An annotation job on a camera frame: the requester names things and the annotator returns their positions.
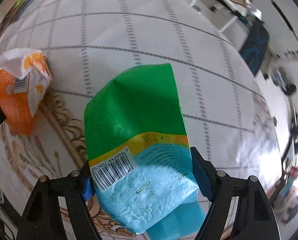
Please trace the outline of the orange white snack bag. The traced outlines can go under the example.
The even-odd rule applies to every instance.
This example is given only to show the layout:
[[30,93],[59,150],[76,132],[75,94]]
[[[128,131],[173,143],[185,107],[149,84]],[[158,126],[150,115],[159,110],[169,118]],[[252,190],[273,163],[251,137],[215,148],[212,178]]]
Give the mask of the orange white snack bag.
[[52,79],[41,50],[15,48],[0,55],[0,107],[14,132],[27,137],[32,133]]

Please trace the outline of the black blue banner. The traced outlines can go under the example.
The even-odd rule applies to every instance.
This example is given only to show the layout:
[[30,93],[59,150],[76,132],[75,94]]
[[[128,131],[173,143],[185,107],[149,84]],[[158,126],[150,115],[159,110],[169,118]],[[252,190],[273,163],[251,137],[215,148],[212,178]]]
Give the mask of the black blue banner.
[[270,35],[259,20],[255,20],[239,53],[254,76],[257,75],[269,45]]

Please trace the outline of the white patterned tablecloth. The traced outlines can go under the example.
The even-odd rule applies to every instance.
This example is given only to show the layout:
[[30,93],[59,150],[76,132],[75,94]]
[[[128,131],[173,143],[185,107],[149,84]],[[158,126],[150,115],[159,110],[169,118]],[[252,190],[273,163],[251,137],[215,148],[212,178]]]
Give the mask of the white patterned tablecloth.
[[88,160],[80,170],[41,176],[25,206],[18,239],[65,239],[59,197],[67,202],[77,239],[100,239],[86,202],[133,233],[159,226],[181,209],[197,239],[220,239],[231,198],[238,198],[231,239],[279,239],[272,207],[257,177],[233,178],[191,147],[170,64],[136,66],[111,80],[85,111]]

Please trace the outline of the green blue snack bag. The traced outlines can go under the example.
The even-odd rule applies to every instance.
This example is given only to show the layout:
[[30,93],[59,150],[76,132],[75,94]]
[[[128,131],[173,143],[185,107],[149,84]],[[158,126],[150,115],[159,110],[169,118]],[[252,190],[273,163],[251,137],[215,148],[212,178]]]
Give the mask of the green blue snack bag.
[[84,125],[97,198],[111,218],[150,239],[200,229],[205,213],[170,64],[114,77],[87,104]]

